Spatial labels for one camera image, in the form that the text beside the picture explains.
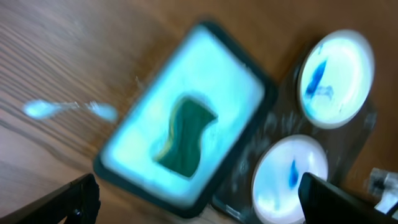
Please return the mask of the green scrubbing sponge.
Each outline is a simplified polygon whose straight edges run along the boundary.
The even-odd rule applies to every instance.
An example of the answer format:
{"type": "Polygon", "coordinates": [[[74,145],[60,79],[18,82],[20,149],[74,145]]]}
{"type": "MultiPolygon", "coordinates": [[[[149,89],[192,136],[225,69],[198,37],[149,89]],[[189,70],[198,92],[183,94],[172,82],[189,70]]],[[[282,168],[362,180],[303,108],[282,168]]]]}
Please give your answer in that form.
{"type": "Polygon", "coordinates": [[[196,98],[179,99],[170,114],[167,140],[154,161],[183,177],[193,177],[201,160],[202,135],[217,118],[215,112],[196,98]]]}

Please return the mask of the white plate blue stain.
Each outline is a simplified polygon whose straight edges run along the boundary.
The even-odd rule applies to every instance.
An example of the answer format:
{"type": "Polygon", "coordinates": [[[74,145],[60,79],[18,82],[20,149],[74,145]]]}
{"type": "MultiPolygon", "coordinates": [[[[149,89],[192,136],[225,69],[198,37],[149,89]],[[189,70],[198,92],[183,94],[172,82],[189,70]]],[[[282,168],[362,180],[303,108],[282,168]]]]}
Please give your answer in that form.
{"type": "Polygon", "coordinates": [[[310,136],[291,135],[273,144],[256,165],[252,204],[262,223],[303,223],[299,185],[304,173],[328,178],[321,144],[310,136]]]}

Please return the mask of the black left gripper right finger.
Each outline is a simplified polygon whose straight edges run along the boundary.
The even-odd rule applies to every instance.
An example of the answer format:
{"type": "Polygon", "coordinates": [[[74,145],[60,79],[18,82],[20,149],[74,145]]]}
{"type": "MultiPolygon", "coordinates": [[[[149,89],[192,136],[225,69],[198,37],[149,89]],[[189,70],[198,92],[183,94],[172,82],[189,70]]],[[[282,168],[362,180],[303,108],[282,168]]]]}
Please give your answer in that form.
{"type": "Polygon", "coordinates": [[[397,220],[306,172],[298,188],[306,224],[397,224],[397,220]]]}

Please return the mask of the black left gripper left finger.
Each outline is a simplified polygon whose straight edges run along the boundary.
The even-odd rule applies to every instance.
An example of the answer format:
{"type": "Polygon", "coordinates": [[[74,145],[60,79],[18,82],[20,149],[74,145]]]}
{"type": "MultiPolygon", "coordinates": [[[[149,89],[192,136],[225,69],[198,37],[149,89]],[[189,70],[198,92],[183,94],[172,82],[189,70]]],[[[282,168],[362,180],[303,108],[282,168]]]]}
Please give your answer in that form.
{"type": "Polygon", "coordinates": [[[1,223],[95,224],[100,206],[100,188],[89,173],[2,217],[1,223]]]}

